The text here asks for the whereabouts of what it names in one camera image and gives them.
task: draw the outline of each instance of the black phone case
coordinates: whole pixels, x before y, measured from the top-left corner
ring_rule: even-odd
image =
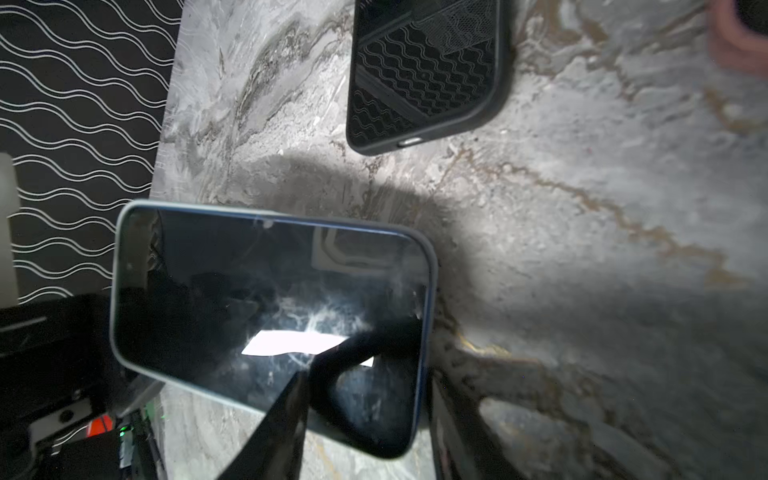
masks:
[[[493,118],[508,93],[509,29],[507,0],[357,0],[349,146],[376,155]]]

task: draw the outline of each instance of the marble surface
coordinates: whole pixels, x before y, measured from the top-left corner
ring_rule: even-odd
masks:
[[[701,0],[515,7],[493,121],[361,157],[344,135],[351,2],[187,0],[151,196],[425,232],[432,361],[493,398],[481,413],[532,478],[757,478],[768,84],[709,59]],[[169,470],[213,478],[257,420],[185,395],[164,393],[170,418],[199,420],[166,429]],[[388,463],[312,438],[307,478],[434,475],[428,441]]]

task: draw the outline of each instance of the black patterned wall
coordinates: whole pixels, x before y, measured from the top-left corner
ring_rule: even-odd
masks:
[[[181,10],[181,0],[0,6],[20,303],[109,289],[120,209],[149,195]]]

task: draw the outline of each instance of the smartphone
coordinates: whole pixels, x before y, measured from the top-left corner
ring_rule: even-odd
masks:
[[[505,0],[356,0],[346,137],[364,155],[479,127],[508,93]]]
[[[307,426],[383,458],[408,449],[437,284],[423,235],[135,200],[115,243],[110,335],[124,366],[266,412],[320,354],[398,336],[407,349],[366,349],[345,364],[324,405],[334,415],[311,412]]]

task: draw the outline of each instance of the orange-red object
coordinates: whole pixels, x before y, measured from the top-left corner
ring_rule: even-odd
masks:
[[[768,36],[739,18],[736,0],[710,1],[710,54],[722,67],[768,78]]]
[[[104,432],[109,432],[114,428],[112,419],[106,413],[97,419],[91,420],[91,424],[88,426],[87,437],[99,435]]]

